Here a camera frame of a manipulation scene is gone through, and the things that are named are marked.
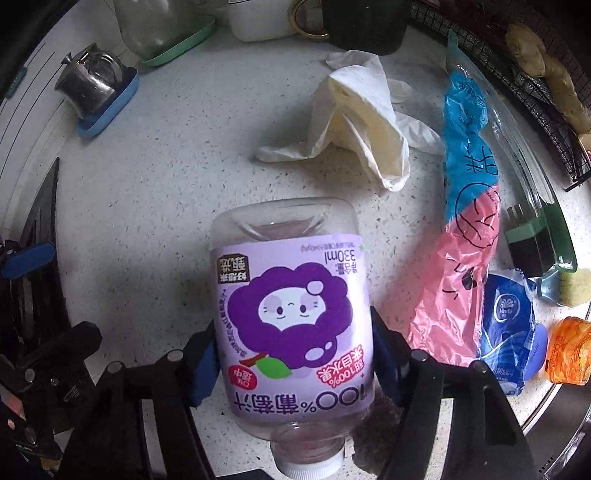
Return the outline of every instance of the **white bottle cap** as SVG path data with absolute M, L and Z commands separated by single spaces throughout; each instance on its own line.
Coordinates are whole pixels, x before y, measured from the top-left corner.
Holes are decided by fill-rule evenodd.
M 275 452 L 273 452 L 273 458 L 277 469 L 293 480 L 323 480 L 339 471 L 339 468 L 343 466 L 345 446 L 343 445 L 341 450 L 332 457 L 317 463 L 292 463 L 276 456 Z

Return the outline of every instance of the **orange jar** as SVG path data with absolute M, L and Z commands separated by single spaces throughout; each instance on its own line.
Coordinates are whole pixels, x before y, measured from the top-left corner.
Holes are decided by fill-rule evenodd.
M 585 385 L 591 375 L 591 322 L 567 317 L 552 330 L 544 370 L 552 383 Z

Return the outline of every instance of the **kitchen countertop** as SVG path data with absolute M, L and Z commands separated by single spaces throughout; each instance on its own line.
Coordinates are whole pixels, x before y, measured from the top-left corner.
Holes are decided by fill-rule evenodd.
M 379 196 L 355 155 L 330 147 L 317 159 L 263 164 L 262 145 L 284 146 L 306 138 L 311 96 L 328 73 L 327 54 L 337 49 L 290 37 L 245 44 L 221 28 L 204 44 L 163 67 L 141 73 L 135 97 L 98 137 L 73 135 L 61 153 L 57 195 L 57 247 L 63 291 L 73 323 L 97 324 L 98 353 L 87 360 L 97 380 L 114 360 L 127 366 L 154 362 L 182 348 L 213 316 L 207 286 L 209 228 L 235 206 L 296 196 L 336 196 L 351 202 L 369 247 L 370 296 L 391 327 L 404 328 L 420 293 L 421 272 L 442 227 L 441 157 L 411 149 L 411 177 L 399 193 Z M 444 47 L 409 28 L 402 48 L 383 57 L 389 77 L 414 89 L 397 110 L 441 132 L 447 88 Z M 591 224 L 588 185 L 566 194 L 566 173 L 538 134 L 523 132 L 557 190 L 579 264 L 591 265 L 585 248 Z M 505 207 L 512 203 L 504 183 Z M 499 242 L 493 267 L 510 267 Z M 585 307 L 536 304 L 551 325 Z M 523 424 L 550 383 L 528 382 L 510 402 Z M 214 472 L 226 475 L 263 468 L 281 478 L 267 442 L 233 422 L 223 384 L 194 419 Z M 427 478 L 438 478 L 449 435 L 451 401 L 445 401 Z M 154 429 L 148 429 L 151 455 Z M 338 478 L 371 478 L 351 461 L 351 442 Z

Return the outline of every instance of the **yellow sponge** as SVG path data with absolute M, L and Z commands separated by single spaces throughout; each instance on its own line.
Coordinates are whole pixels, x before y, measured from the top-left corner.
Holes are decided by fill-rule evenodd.
M 560 303 L 576 307 L 591 300 L 591 270 L 579 268 L 574 273 L 560 273 Z

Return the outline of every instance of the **white container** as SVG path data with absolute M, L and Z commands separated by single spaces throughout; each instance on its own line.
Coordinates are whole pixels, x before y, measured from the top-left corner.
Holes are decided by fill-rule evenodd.
M 229 0 L 228 21 L 242 41 L 270 40 L 296 33 L 290 23 L 292 0 Z

